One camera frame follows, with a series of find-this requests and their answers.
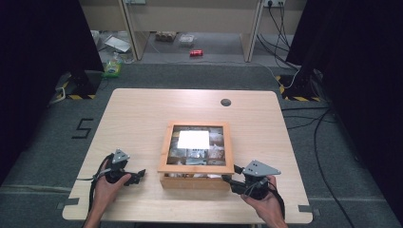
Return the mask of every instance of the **desk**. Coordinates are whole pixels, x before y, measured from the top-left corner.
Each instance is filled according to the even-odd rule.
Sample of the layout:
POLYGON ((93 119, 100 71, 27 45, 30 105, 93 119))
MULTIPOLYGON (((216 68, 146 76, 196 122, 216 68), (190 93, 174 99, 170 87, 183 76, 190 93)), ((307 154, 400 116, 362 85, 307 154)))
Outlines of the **desk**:
MULTIPOLYGON (((309 223, 311 213, 297 161, 278 105, 270 91, 116 89, 106 107, 78 178, 90 178, 103 158, 121 148, 131 156, 128 172, 146 169, 139 185, 124 187, 103 220, 257 224, 262 220, 240 196, 220 190, 164 190, 157 168, 170 121, 229 122, 234 162, 256 159, 279 169, 278 190, 285 201, 286 222, 309 223), (230 99, 230 106, 221 105, 230 99)), ((241 175, 234 179, 242 180, 241 175)), ((84 220, 90 181, 77 180, 63 217, 84 220)))

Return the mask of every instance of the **box frame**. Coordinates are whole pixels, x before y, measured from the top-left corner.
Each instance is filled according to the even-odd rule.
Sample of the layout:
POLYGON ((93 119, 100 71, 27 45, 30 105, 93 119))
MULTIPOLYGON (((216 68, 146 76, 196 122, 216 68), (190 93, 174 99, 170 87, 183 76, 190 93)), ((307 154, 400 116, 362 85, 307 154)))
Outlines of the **box frame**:
POLYGON ((215 174, 215 175, 233 175, 234 157, 232 152, 232 143, 230 137, 229 123, 227 122, 170 122, 163 141, 160 165, 158 172, 161 173, 161 183, 163 187, 180 188, 208 188, 208 189, 228 189, 229 185, 221 179, 192 178, 187 175, 193 174, 215 174), (171 140, 175 126, 205 126, 222 127, 223 146, 225 165, 177 165, 168 164, 171 140), (185 174, 187 177, 168 177, 167 174, 185 174))

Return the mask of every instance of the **human hand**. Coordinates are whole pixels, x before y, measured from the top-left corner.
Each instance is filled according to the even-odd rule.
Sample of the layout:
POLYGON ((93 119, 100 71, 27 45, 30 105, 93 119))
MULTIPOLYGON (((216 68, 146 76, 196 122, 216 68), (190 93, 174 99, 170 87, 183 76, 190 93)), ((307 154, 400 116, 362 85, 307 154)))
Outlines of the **human hand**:
MULTIPOLYGON (((276 177, 274 176, 267 176, 267 179, 270 181, 269 184, 270 189, 276 190, 277 182, 276 177)), ((266 222, 266 225, 270 228, 283 228, 288 227, 285 223, 281 208, 279 206, 278 200, 276 199, 275 195, 272 192, 269 192, 267 196, 262 200, 256 200, 250 198, 244 194, 240 195, 240 197, 250 206, 252 206, 258 216, 266 222)))
MULTIPOLYGON (((104 162, 102 170, 105 169, 106 163, 107 161, 104 162)), ((119 189, 124 186, 130 177, 130 174, 126 174, 115 183, 109 183, 105 176, 102 176, 97 180, 94 201, 92 202, 92 208, 88 213, 84 227, 88 228, 99 226, 99 222, 107 206, 115 201, 119 189)))

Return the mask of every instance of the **wooden box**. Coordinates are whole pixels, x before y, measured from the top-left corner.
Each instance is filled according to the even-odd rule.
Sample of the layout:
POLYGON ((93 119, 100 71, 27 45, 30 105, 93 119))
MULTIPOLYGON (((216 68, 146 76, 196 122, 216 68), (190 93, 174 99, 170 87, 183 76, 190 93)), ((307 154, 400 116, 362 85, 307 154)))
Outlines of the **wooden box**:
POLYGON ((158 172, 163 188, 229 190, 221 178, 234 174, 229 124, 169 123, 158 172))

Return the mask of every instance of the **yellow black tape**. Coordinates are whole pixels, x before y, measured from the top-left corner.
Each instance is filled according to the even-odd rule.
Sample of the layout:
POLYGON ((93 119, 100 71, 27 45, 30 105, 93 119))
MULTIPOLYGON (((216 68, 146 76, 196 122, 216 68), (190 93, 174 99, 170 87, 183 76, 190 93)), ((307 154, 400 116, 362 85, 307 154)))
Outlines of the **yellow black tape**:
MULTIPOLYGON (((70 82, 71 76, 69 76, 67 78, 67 80, 65 81, 65 83, 62 85, 62 88, 65 89, 65 91, 67 92, 68 86, 75 86, 75 85, 71 85, 70 82)), ((83 100, 83 99, 95 99, 95 94, 66 94, 66 98, 72 99, 72 100, 83 100)))
MULTIPOLYGON (((278 82, 281 80, 281 76, 276 76, 278 82)), ((311 87, 310 89, 294 89, 292 87, 285 88, 281 83, 279 84, 279 92, 282 99, 288 101, 298 101, 298 102, 320 102, 315 89, 311 87)))

